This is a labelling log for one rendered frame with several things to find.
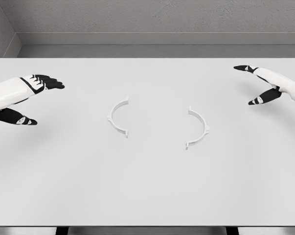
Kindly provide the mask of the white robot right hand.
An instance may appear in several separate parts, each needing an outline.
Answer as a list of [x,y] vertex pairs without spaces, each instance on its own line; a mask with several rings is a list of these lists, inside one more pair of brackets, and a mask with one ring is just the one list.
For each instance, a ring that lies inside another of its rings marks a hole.
[[256,75],[258,78],[269,83],[272,88],[263,92],[248,105],[264,104],[281,97],[282,93],[288,93],[292,100],[295,96],[295,81],[269,69],[249,65],[238,65],[233,67],[239,71],[246,71]]

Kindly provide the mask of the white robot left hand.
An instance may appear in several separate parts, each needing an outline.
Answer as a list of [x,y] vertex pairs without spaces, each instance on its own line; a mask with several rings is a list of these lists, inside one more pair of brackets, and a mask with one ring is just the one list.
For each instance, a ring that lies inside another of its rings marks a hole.
[[10,109],[45,90],[63,89],[62,82],[48,75],[31,74],[0,82],[0,121],[14,125],[37,125],[37,121]]

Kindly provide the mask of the white table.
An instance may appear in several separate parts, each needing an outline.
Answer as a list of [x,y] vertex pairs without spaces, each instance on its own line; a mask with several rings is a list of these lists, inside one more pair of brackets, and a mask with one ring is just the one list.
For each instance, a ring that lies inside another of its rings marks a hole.
[[[0,226],[295,226],[295,102],[236,65],[295,80],[295,58],[0,58],[0,82],[65,88],[0,122]],[[128,138],[107,121],[113,119]],[[210,132],[188,114],[200,113]]]

